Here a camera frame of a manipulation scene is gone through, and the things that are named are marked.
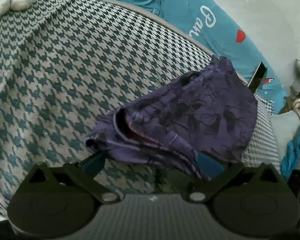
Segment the purple patterned garment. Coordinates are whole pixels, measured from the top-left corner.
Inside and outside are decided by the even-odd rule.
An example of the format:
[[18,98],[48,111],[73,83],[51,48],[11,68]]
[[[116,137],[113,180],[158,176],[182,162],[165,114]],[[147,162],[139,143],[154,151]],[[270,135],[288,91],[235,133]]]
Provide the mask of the purple patterned garment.
[[125,163],[174,168],[191,175],[193,151],[237,163],[257,121],[257,100],[232,62],[213,56],[189,72],[99,118],[86,147]]

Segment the teal knitted scarf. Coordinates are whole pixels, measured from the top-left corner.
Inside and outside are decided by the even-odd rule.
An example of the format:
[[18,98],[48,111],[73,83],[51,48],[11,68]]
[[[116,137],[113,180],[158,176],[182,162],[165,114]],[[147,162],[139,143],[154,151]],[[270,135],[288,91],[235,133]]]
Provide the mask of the teal knitted scarf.
[[300,127],[294,138],[287,144],[287,153],[282,159],[281,174],[288,181],[293,170],[298,170],[300,165]]

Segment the grey pillow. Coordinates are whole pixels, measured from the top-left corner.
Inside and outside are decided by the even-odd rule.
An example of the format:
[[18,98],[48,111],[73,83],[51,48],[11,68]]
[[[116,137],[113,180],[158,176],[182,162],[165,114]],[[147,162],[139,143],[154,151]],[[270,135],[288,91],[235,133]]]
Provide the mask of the grey pillow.
[[279,159],[282,161],[287,153],[288,143],[295,137],[300,120],[294,111],[289,111],[279,115],[271,115],[270,122],[276,140]]

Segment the black smartphone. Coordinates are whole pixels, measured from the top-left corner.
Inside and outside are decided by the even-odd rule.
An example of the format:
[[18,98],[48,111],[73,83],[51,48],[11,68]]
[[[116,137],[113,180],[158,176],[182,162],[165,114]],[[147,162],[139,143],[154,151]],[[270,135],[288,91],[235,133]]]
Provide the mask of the black smartphone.
[[256,68],[253,77],[248,83],[249,90],[254,94],[260,84],[263,82],[264,77],[267,74],[267,68],[263,62],[259,62],[258,67]]

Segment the blue cartoon print bedsheet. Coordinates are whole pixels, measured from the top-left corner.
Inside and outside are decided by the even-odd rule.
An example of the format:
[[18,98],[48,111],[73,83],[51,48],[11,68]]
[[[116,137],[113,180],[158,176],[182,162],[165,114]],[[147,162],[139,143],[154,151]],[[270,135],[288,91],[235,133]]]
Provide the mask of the blue cartoon print bedsheet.
[[232,61],[237,72],[250,80],[262,62],[267,68],[257,92],[278,114],[285,104],[285,89],[262,53],[245,31],[213,0],[116,0],[141,7],[177,27],[217,56]]

